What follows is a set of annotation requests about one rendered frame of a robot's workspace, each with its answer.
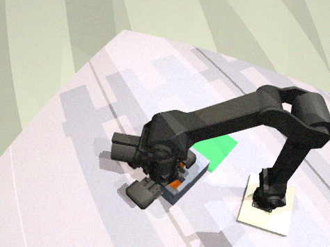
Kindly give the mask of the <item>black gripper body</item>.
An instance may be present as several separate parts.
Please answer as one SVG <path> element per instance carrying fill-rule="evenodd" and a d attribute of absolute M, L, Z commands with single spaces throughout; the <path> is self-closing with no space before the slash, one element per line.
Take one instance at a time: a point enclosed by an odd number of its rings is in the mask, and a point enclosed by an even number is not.
<path fill-rule="evenodd" d="M 160 190 L 159 187 L 165 187 L 175 179 L 178 175 L 178 171 L 181 169 L 181 163 L 185 165 L 186 169 L 189 169 L 195 162 L 196 155 L 190 150 L 187 152 L 187 160 L 177 160 L 175 168 L 169 173 L 158 173 L 154 171 L 147 162 L 147 165 L 150 167 L 148 172 L 150 177 L 146 179 L 147 182 L 142 185 L 140 181 L 136 180 L 125 189 L 126 194 L 138 207 L 146 209 L 155 200 L 155 195 L 157 195 Z"/>

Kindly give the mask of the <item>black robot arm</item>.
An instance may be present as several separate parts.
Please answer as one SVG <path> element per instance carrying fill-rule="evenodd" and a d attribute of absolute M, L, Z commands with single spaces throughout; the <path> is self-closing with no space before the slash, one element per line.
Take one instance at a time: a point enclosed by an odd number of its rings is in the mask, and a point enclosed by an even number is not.
<path fill-rule="evenodd" d="M 282 103 L 291 104 L 291 112 Z M 177 160 L 186 161 L 188 149 L 199 141 L 269 126 L 287 137 L 272 168 L 262 168 L 252 207 L 271 213 L 286 206 L 287 183 L 311 149 L 330 140 L 330 113 L 323 96 L 296 86 L 263 85 L 252 93 L 192 111 L 156 113 L 143 126 L 141 136 L 114 132 L 111 159 L 133 169 L 150 167 L 171 172 Z M 271 210 L 271 211 L 270 211 Z"/>

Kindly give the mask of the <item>orange l-shaped part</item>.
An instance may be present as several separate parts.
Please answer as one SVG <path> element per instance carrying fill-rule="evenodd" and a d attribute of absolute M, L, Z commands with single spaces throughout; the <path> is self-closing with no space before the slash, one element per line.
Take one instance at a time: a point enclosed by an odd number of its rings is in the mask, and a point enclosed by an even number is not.
<path fill-rule="evenodd" d="M 181 163 L 180 166 L 181 166 L 181 168 L 183 168 L 184 164 Z M 174 182 L 170 183 L 169 185 L 172 186 L 174 190 L 176 190 L 176 188 L 181 185 L 181 182 L 179 180 L 175 180 Z"/>

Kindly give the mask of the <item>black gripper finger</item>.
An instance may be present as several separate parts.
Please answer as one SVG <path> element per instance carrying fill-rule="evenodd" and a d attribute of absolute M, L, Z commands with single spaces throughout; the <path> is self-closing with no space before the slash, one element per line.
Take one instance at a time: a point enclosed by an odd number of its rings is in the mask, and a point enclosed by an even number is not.
<path fill-rule="evenodd" d="M 172 180 L 170 183 L 174 182 L 175 180 L 178 180 L 183 174 L 184 174 L 185 170 L 183 168 L 181 168 L 179 171 L 178 171 L 178 175 L 175 177 L 174 180 Z M 170 184 L 169 183 L 169 184 Z"/>
<path fill-rule="evenodd" d="M 147 177 L 143 178 L 143 179 L 140 181 L 140 183 L 142 183 L 142 185 L 144 185 L 144 184 L 147 182 L 146 179 L 147 179 Z M 161 194 L 163 194 L 163 191 L 159 190 L 158 194 L 155 195 L 155 200 L 158 199 L 158 197 L 159 197 Z"/>

